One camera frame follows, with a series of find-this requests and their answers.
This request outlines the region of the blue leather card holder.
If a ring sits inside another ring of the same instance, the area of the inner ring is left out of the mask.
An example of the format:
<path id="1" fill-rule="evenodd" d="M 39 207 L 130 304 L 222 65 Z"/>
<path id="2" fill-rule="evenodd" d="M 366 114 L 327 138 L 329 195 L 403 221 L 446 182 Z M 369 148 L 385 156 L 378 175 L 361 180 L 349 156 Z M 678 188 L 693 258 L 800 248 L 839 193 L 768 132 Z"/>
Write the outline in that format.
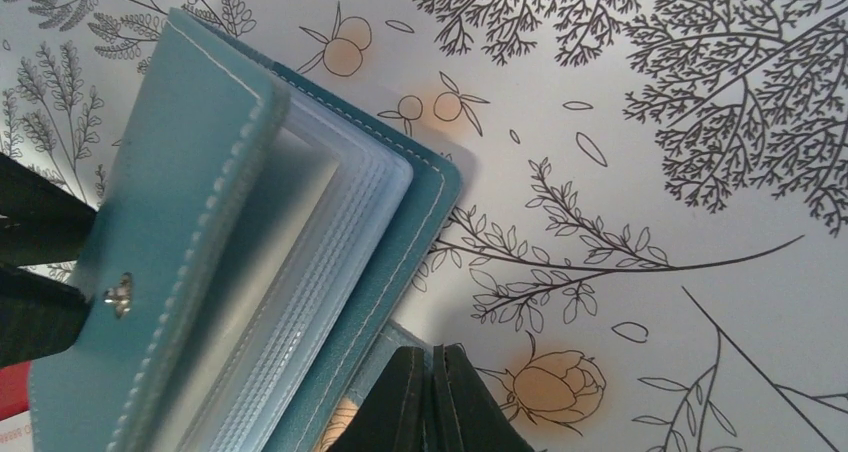
<path id="1" fill-rule="evenodd" d="M 172 9 L 29 376 L 38 451 L 315 451 L 462 187 L 456 166 Z"/>

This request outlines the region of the floral patterned table mat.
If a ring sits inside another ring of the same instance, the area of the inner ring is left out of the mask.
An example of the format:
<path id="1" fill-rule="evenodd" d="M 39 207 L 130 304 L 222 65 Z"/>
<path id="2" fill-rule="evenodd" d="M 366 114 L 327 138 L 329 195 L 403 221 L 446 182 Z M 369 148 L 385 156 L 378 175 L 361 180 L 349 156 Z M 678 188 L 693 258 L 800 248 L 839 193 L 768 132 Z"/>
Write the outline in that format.
<path id="1" fill-rule="evenodd" d="M 1 0 L 1 84 L 71 42 L 44 151 L 93 197 L 160 13 Z M 847 447 L 847 0 L 191 0 L 461 166 L 394 319 L 462 342 L 547 451 Z"/>

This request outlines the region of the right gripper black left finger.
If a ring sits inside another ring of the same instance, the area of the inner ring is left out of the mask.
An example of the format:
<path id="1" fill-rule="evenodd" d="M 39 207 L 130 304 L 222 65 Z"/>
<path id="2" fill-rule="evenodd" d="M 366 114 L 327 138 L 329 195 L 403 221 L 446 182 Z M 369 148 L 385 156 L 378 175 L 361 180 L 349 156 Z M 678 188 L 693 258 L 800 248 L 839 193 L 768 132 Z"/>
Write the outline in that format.
<path id="1" fill-rule="evenodd" d="M 350 425 L 330 452 L 417 452 L 422 449 L 424 351 L 395 350 Z"/>

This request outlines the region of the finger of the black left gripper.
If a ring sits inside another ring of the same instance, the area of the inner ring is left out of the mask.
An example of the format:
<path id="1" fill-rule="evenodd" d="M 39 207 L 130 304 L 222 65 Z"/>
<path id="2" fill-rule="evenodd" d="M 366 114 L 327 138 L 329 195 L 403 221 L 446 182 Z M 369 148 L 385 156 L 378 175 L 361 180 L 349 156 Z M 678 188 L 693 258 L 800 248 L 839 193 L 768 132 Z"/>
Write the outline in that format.
<path id="1" fill-rule="evenodd" d="M 6 155 L 1 156 L 1 262 L 76 260 L 97 211 Z"/>
<path id="2" fill-rule="evenodd" d="M 1 365 L 58 354 L 78 339 L 92 304 L 78 289 L 1 266 Z"/>

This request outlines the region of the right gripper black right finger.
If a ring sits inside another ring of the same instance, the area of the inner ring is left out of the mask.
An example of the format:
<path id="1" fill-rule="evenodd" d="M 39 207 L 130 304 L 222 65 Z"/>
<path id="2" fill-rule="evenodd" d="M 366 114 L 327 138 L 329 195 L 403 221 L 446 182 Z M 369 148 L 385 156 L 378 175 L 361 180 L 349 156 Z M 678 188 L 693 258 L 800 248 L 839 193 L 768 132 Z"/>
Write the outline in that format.
<path id="1" fill-rule="evenodd" d="M 432 363 L 431 444 L 437 451 L 531 451 L 459 344 L 438 345 Z"/>

